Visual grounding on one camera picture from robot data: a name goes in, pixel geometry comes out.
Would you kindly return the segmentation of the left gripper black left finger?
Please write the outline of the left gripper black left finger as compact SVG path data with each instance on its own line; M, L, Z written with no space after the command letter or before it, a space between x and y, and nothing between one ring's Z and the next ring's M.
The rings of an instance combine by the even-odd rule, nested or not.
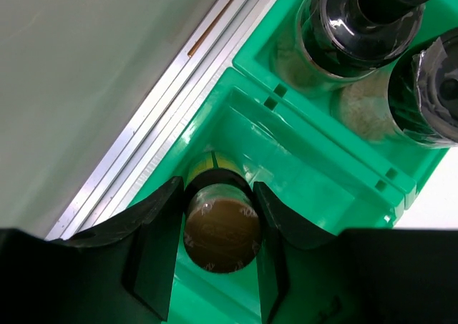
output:
M69 239L1 230L3 323L162 323L168 318L184 195L172 177Z

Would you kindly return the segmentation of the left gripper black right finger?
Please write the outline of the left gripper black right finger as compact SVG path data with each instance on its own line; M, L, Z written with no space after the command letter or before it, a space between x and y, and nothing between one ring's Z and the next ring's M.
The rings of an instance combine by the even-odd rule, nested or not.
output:
M333 235L253 186L263 323L455 323L457 232L359 228Z

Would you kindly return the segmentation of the small yellow bottle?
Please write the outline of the small yellow bottle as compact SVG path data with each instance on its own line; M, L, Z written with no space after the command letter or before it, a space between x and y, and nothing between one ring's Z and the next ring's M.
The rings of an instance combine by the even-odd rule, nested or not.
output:
M210 150L190 164L185 182L183 244L190 259L211 273L249 265L261 244L253 191L226 154Z

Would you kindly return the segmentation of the tall black cap spice jar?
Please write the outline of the tall black cap spice jar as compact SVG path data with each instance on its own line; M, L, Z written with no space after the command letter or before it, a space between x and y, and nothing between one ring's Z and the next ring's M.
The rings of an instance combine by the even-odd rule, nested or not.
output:
M408 49L392 70L344 87L333 97L331 113L370 142L457 145L457 29Z

